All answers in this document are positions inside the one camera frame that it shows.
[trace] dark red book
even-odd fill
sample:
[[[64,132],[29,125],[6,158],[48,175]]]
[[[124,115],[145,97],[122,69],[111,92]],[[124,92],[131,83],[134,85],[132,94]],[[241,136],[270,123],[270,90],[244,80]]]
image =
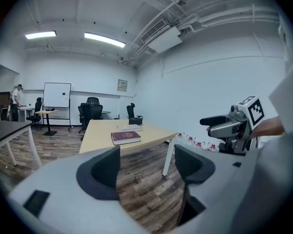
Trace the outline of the dark red book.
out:
[[[139,142],[141,138],[135,131],[111,133],[111,137],[114,145]]]

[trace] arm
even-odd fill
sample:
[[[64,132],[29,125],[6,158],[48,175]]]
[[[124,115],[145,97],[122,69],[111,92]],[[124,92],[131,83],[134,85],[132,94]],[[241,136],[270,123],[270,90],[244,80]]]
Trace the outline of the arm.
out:
[[[266,119],[261,122],[257,127],[255,127],[249,139],[260,136],[282,135],[283,133],[284,128],[279,116],[277,116],[275,118]]]
[[[19,103],[19,101],[18,101],[18,99],[17,99],[17,96],[14,96],[14,100],[15,100],[15,102],[17,103],[17,105],[20,106],[20,103]]]

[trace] security camera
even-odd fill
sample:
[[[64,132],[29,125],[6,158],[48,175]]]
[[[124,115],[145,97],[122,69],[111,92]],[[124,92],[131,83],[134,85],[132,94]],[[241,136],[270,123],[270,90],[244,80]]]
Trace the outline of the security camera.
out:
[[[175,2],[178,5],[184,5],[184,4],[186,4],[187,0],[175,0]]]

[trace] whiteboard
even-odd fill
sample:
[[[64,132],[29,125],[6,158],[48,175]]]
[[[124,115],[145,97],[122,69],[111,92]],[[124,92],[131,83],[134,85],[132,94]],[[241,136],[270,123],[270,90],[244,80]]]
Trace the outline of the whiteboard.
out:
[[[44,84],[43,106],[44,107],[69,107],[71,83]]]

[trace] bottle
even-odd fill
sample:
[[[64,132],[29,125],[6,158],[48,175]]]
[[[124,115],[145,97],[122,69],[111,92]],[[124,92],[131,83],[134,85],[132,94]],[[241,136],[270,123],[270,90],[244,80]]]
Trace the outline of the bottle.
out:
[[[212,151],[212,152],[219,152],[218,146],[212,143],[208,143],[209,147],[205,149],[206,151]]]
[[[205,141],[203,141],[203,142],[194,141],[194,146],[195,146],[196,150],[204,150],[202,145],[205,145]]]
[[[188,136],[188,135],[187,135],[187,137],[188,137],[188,139],[187,139],[187,141],[186,141],[186,145],[187,145],[187,146],[194,146],[194,140],[195,140],[196,138],[193,138],[192,136]]]
[[[179,145],[184,145],[185,143],[185,133],[179,133],[177,136],[176,136],[176,139],[175,139],[175,144],[174,144],[174,148],[177,144]]]

